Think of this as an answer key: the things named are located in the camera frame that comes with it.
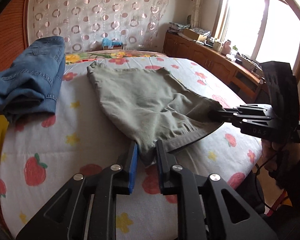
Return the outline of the person's right hand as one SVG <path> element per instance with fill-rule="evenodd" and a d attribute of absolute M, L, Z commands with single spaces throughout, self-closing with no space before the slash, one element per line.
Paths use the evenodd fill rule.
<path fill-rule="evenodd" d="M 281 145 L 262 139 L 262 159 L 269 171 L 288 171 L 300 161 L 300 143 Z"/>

